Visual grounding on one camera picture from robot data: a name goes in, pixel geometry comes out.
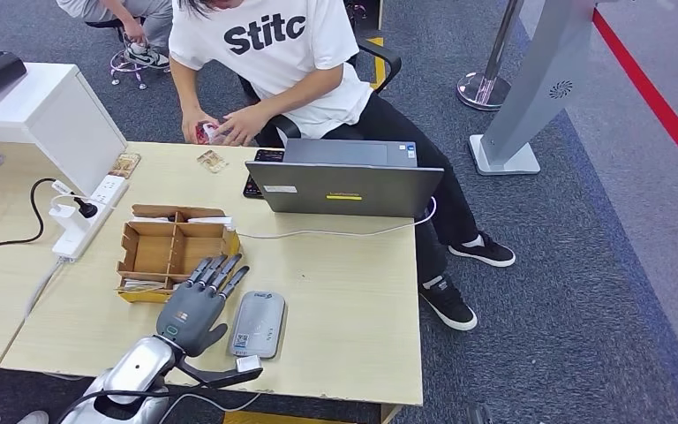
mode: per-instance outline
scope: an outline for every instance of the blue carpet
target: blue carpet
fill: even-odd
[[[503,424],[678,423],[678,368],[670,367],[678,365],[674,334],[658,317],[652,293],[639,294],[643,270],[622,243],[622,228],[591,179],[570,122],[561,116],[534,140],[539,175],[484,178],[474,170],[466,141],[482,133],[493,115],[465,108],[454,86],[465,73],[484,69],[501,4],[386,3],[382,35],[404,66],[384,96],[449,155],[480,227],[518,257],[509,269],[450,259],[448,272],[481,323],[471,333],[454,332],[420,304],[425,405],[406,408],[398,422],[465,422],[463,405],[478,401]],[[77,63],[129,140],[181,139],[168,77],[150,74],[145,91],[130,79],[111,86],[105,62],[118,46],[110,31],[71,21],[51,0],[24,4],[0,0],[0,49],[25,60]],[[19,18],[10,14],[4,22],[3,10],[19,11]],[[524,53],[523,29],[514,36],[502,70],[511,80]],[[363,62],[361,73],[367,76],[369,67]],[[200,75],[200,93],[216,116],[245,103],[235,75],[216,64]],[[649,330],[656,324],[661,327]],[[660,350],[665,343],[672,347]],[[0,370],[4,422],[37,408],[55,414],[86,384]],[[31,393],[35,387],[44,389],[41,395]],[[240,399],[231,400],[236,405]],[[253,408],[361,422],[373,412],[285,397],[264,397]],[[191,402],[173,422],[217,417]]]

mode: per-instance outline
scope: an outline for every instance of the cardboard organizer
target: cardboard organizer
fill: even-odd
[[[164,303],[175,284],[182,283],[208,256],[228,256],[240,251],[235,231],[221,223],[187,223],[191,218],[225,216],[220,209],[134,205],[140,217],[169,216],[169,223],[129,222],[124,225],[121,246],[125,257],[118,263],[121,284],[117,288],[128,302]],[[125,279],[163,283],[154,290],[126,290]]]

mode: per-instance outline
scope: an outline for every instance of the hand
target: hand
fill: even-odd
[[[201,109],[192,109],[183,111],[183,123],[181,130],[186,143],[199,144],[199,138],[196,136],[196,127],[201,122],[212,122],[219,125],[220,122],[204,113]]]
[[[227,121],[217,128],[217,134],[230,132],[222,143],[224,146],[246,146],[272,116],[261,103],[256,103],[225,116]]]
[[[132,42],[138,44],[147,43],[147,37],[144,35],[144,27],[142,27],[136,19],[124,23],[124,32],[126,32],[126,37]]]

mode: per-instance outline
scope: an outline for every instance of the red stripe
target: red stripe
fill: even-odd
[[[599,33],[604,38],[606,45],[609,46],[609,49],[614,53],[617,61],[620,62],[622,69],[624,69],[625,73],[630,77],[633,85],[636,86],[638,92],[645,99],[645,102],[649,105],[678,147],[677,114],[674,113],[672,107],[664,100],[664,97],[661,96],[659,90],[651,83],[651,80],[645,75],[638,65],[638,62],[636,62],[633,56],[630,55],[630,52],[625,49],[620,38],[617,37],[617,34],[614,33],[612,28],[610,28],[604,20],[604,17],[602,17],[597,10],[594,10],[594,25],[596,25]]]

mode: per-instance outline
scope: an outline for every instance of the black chair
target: black chair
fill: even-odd
[[[365,18],[365,8],[362,5],[355,4],[354,0],[345,0],[344,4],[347,8],[347,14],[350,17],[350,23],[352,29],[355,29],[355,26],[358,22],[358,19]],[[382,59],[386,64],[388,64],[388,74],[386,78],[375,88],[376,93],[380,93],[383,88],[386,88],[389,82],[402,70],[402,58],[397,55],[394,51],[386,49],[385,47],[379,46],[374,42],[369,42],[365,38],[357,37],[358,47],[360,51],[369,53],[373,57],[378,57]],[[347,62],[352,66],[355,66],[357,63],[357,55],[351,57]],[[240,84],[243,86],[243,91],[245,91],[245,97],[248,99],[250,104],[256,104],[260,102],[260,98],[256,95],[256,92],[253,90],[251,83],[246,79],[238,77],[240,79]],[[299,139],[301,137],[300,130],[294,122],[290,121],[289,118],[284,115],[278,115],[272,117],[264,126],[264,129],[261,130],[261,133],[256,137],[256,142],[262,147],[270,148],[279,148],[282,146],[282,140],[279,138],[277,129],[281,131],[285,137],[288,139]]]
[[[140,24],[144,23],[144,18],[138,18]],[[136,64],[134,62],[126,59],[125,51],[129,46],[129,41],[124,33],[124,23],[120,19],[106,20],[103,22],[85,22],[88,26],[92,28],[111,28],[116,30],[118,40],[124,45],[121,51],[117,52],[110,59],[110,77],[112,80],[110,84],[117,86],[121,83],[121,80],[117,78],[116,73],[133,73],[136,76],[136,80],[139,82],[139,90],[147,89],[147,84],[144,83],[144,80],[141,78],[141,71],[145,70],[147,66],[142,64]],[[170,68],[165,68],[164,72],[170,72]]]

